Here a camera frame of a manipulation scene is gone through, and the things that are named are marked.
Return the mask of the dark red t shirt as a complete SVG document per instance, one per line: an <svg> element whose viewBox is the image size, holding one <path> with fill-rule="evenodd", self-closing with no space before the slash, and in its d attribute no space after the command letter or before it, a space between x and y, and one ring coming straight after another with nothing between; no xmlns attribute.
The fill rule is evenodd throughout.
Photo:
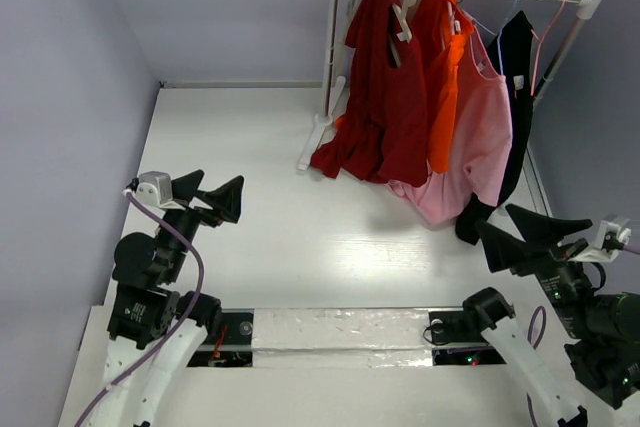
<svg viewBox="0 0 640 427"><path fill-rule="evenodd" d="M346 45L354 50L346 110L332 140L311 166L335 178L346 170L361 181L418 187L427 166L427 96L419 40L397 38L399 0L361 0Z"/></svg>

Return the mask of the beige wooden hanger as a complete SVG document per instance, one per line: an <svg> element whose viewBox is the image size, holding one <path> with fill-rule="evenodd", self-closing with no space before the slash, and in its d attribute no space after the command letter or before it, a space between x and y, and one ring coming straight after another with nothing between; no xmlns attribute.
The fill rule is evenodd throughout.
<svg viewBox="0 0 640 427"><path fill-rule="evenodd" d="M413 34L408 23L409 10L416 4L417 0L402 0L400 5L394 4L392 6L394 15L400 27L400 31L394 35L388 34L389 51L392 56L392 65L397 68L401 66L402 60L396 42L409 43Z"/></svg>

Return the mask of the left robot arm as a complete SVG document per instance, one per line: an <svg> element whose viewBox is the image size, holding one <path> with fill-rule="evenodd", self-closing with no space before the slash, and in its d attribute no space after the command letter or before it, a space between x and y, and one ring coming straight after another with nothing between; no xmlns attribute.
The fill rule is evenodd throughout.
<svg viewBox="0 0 640 427"><path fill-rule="evenodd" d="M202 291L205 264L193 240L202 226L239 221L245 179L205 191L203 178L201 170L178 178L148 171L124 188L125 199L157 228L129 233L115 247L100 390L77 425L157 425L196 350L220 337L221 302Z"/></svg>

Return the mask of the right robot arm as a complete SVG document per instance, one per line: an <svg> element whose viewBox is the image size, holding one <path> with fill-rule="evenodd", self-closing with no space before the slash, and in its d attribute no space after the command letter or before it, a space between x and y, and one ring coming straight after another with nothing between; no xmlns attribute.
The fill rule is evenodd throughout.
<svg viewBox="0 0 640 427"><path fill-rule="evenodd" d="M591 220L563 220L509 204L507 213L520 235L479 221L476 230L491 272L533 276L553 307L571 343L564 350L575 379L613 409L639 390L639 296L603 294L585 274L598 271L629 250L626 219L603 220L589 242L568 238L589 229ZM512 305L494 288L468 297L460 315L462 331L498 351L528 395L547 410L555 426L585 426L586 409L563 393L551 370L520 332Z"/></svg>

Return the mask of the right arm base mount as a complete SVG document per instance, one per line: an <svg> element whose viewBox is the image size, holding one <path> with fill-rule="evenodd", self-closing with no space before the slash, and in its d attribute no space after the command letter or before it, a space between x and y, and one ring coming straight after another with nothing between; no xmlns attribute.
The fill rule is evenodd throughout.
<svg viewBox="0 0 640 427"><path fill-rule="evenodd" d="M505 361L487 343L471 318L460 309L430 310L423 339L431 347L434 366L476 367Z"/></svg>

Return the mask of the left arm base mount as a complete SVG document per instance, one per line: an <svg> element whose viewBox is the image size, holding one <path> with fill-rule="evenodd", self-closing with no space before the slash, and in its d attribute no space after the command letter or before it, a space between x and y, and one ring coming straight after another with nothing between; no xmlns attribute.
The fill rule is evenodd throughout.
<svg viewBox="0 0 640 427"><path fill-rule="evenodd" d="M196 349L191 368L244 368L253 364L253 310L224 310L218 332Z"/></svg>

